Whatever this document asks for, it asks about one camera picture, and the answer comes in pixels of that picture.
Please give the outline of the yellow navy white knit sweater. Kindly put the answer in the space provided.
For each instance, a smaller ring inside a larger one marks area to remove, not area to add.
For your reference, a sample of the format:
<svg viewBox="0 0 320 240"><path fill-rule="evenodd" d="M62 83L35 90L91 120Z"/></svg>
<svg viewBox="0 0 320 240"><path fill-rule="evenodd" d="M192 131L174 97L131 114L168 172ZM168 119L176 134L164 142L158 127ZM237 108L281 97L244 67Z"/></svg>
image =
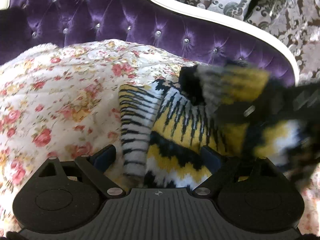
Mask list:
<svg viewBox="0 0 320 240"><path fill-rule="evenodd" d="M220 155L269 159L299 190L319 166L319 125L289 121L261 140L227 139L215 121L215 83L222 78L276 79L246 61L182 67L178 81L124 84L118 99L124 173L145 187L196 188L211 176L200 156L203 146Z"/></svg>

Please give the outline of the grey damask curtain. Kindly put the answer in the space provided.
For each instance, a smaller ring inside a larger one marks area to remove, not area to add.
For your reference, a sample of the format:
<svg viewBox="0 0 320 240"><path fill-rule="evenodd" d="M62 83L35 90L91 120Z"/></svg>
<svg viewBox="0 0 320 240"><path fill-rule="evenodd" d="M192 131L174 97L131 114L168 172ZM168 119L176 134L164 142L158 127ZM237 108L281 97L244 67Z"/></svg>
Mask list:
<svg viewBox="0 0 320 240"><path fill-rule="evenodd" d="M295 56L300 83L319 81L319 0L175 0L252 24Z"/></svg>

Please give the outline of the floral quilted bedspread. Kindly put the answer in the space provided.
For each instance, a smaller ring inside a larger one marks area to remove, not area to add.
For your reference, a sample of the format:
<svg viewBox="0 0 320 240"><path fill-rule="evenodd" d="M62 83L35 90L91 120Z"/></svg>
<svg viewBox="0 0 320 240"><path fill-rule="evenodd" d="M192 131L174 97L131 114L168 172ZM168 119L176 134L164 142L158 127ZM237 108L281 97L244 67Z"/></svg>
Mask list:
<svg viewBox="0 0 320 240"><path fill-rule="evenodd" d="M246 61L225 58L207 65L225 60ZM42 44L2 65L1 239L319 239L319 166L307 187L295 187L304 201L297 227L280 233L234 226L210 200L195 197L194 189L145 187L125 175L120 86L177 82L182 67L197 64L206 63L153 46L104 40L64 48ZM106 201L92 220L71 231L40 233L19 226L14 199L47 158L73 161L108 145L116 148L116 160L104 175L125 196Z"/></svg>

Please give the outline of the purple tufted velvet headboard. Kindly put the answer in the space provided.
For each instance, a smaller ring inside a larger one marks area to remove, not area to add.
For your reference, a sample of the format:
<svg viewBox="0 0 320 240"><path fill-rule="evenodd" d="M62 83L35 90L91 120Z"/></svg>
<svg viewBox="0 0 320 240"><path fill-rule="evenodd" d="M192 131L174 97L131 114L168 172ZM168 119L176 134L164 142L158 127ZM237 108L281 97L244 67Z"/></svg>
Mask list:
<svg viewBox="0 0 320 240"><path fill-rule="evenodd" d="M38 44L112 38L208 64L246 60L287 85L299 81L295 57L273 35L175 0L9 0L1 11L1 63Z"/></svg>

